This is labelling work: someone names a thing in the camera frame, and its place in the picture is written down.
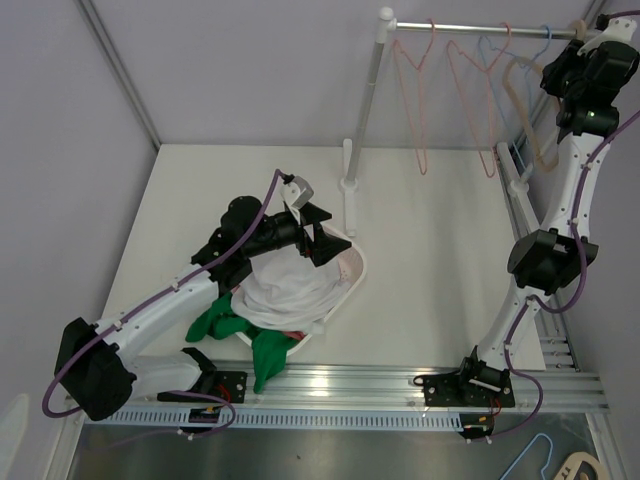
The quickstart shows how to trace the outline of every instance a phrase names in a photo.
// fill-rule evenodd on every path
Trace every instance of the metal pole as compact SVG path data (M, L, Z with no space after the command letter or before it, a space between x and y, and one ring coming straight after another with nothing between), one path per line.
M507 27L505 26L482 26L482 25L446 25L431 23L409 23L397 22L396 30L404 30L409 32L431 32L435 30L438 33L455 33L467 35L502 35L507 36L511 30L512 37L525 38L541 38L546 39L549 35L546 28L528 28L528 27ZM587 32L587 38L597 35L598 31L592 30ZM555 40L570 40L576 36L576 30L572 28L552 29L551 38Z
M345 177L347 185L353 185L358 172L360 151L362 150L364 133L367 130L367 121L369 120L369 112L371 112L371 104L373 103L373 93L376 90L376 82L378 80L378 71L380 70L384 44L387 41L388 29L393 20L393 10L390 8L382 8L378 18L379 22L376 43L374 44L373 53L371 54L371 63L369 64L369 73L367 74L367 86L364 91L364 96L362 97L360 115L358 116L358 128L356 129L356 137L353 142L351 159L349 160L349 169L347 170L347 176Z
M375 43L373 53L371 55L371 63L369 64L369 73L367 74L367 86L362 97L362 105L360 106L360 115L358 115L358 128L356 129L356 138L353 143L353 151L351 152L351 161L349 162L349 170L347 171L347 182L353 182L358 171L358 162L360 161L360 150L362 150L362 142L364 133L367 129L367 121L369 120L369 112L373 103L373 93L376 90L376 80L378 79L378 70L382 60L382 52L384 43Z
M85 23L89 27L89 30L93 34L93 37L98 44L98 48L102 51L102 54L113 73L116 82L120 86L122 93L124 94L133 114L136 116L138 122L140 122L140 126L142 126L143 130L146 132L149 140L153 144L156 152L160 150L160 145L162 142L158 137L158 132L151 121L151 117L147 112L147 109L142 103L142 99L140 98L140 94L136 89L131 77L129 76L129 72L124 66L124 63L120 59L120 55L118 55L118 51L116 50L111 37L109 36L109 32L107 32L98 11L96 10L95 5L92 0L74 0L75 4L80 11L80 15L84 19Z

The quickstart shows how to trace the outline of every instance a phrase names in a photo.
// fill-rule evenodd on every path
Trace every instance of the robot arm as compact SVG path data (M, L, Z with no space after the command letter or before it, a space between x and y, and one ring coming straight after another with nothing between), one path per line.
M427 406L490 408L496 400L503 407L514 406L509 377L515 370L509 360L536 313L541 308L556 313L546 305L550 296L568 286L596 257L598 246L589 243L589 217L598 173L609 150L603 142L611 141L618 128L618 110L611 102L640 61L629 45L634 21L616 19L603 29L587 43L572 40L544 68L541 87L562 100L556 117L559 165L551 205L540 228L518 240L511 251L509 291L485 338L457 372L414 379L424 388ZM577 295L562 311L576 300Z
M313 190L302 178L285 176L281 190L285 211L265 215L240 248L226 260L214 262L237 244L262 209L254 197L234 199L209 242L169 285L133 308L93 325L82 318L67 325L55 373L68 368L60 383L79 407L92 420L102 420L129 398L189 390L203 381L209 374L203 368L206 357L196 349L167 357L139 354L177 319L195 318L238 285L251 273L250 258L296 245L301 255L320 266L348 249L350 242L324 232L321 222L330 219L331 214L309 203L312 195ZM313 228L313 239L307 226ZM91 342L95 344L73 360Z

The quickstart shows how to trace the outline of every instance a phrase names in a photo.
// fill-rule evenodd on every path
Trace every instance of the laundry basket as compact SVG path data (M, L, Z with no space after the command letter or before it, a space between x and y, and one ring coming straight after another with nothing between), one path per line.
M340 306L346 301L346 299L351 295L351 293L356 289L360 282L364 279L365 274L367 273L367 260L362 253L360 247L358 247L352 239L347 237L342 232L338 231L331 225L323 225L324 231L330 235L343 238L345 240L349 240L351 242L351 248L345 250L344 252L338 255L338 264L340 265L340 279L343 281L348 281L351 283L351 288L347 290L347 292L342 296L340 301L333 307L329 312L325 315L323 322L327 323L327 321L333 316L333 314L340 308ZM247 345L251 346L251 339L247 337L243 332L236 333ZM305 343L309 341L311 335L306 335L302 340L298 342L298 344L289 349L287 352L287 356L293 355L298 350L300 350Z

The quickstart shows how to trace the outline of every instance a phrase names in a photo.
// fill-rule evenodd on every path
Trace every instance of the white platform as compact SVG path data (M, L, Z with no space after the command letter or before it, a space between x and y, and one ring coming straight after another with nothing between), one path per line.
M368 276L326 334L290 362L457 367L482 339L507 291L514 241L500 180L485 177L476 152L429 155L422 177L412 150L362 151L357 241ZM275 168L306 178L313 202L343 229L341 148L163 145L105 314L168 282L233 198L264 197ZM269 213L281 209L274 202ZM145 353L178 351L193 320L176 319ZM527 332L517 368L544 369L535 330ZM235 336L197 346L214 361L251 359Z

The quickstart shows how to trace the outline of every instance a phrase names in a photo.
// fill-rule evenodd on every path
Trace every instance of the white wall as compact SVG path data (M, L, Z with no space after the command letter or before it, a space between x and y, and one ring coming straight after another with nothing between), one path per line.
M341 145L354 133L380 7L399 19L564 28L589 0L96 0L165 142ZM414 56L428 35L401 32ZM444 46L455 38L473 51L476 36L438 35L425 74L431 146L473 146ZM500 45L504 39L497 38ZM514 40L531 54L538 40ZM549 55L563 48L553 42ZM387 49L366 145L411 143L397 74ZM484 78L455 59L482 144ZM414 87L405 69L407 82Z
M608 12L631 8L638 8L636 0L616 0ZM640 49L640 32L636 32L634 46ZM640 74L614 105L621 121L640 109ZM568 312L571 338L583 368L602 377L629 478L640 476L639 134L637 122L615 140L600 170L590 222L590 240L600 245L600 251L589 267L582 298ZM532 198L540 215L546 211L552 187L553 178L533 177Z
M0 64L0 411L31 396L27 480L62 329L101 313L154 154L71 0L3 2Z

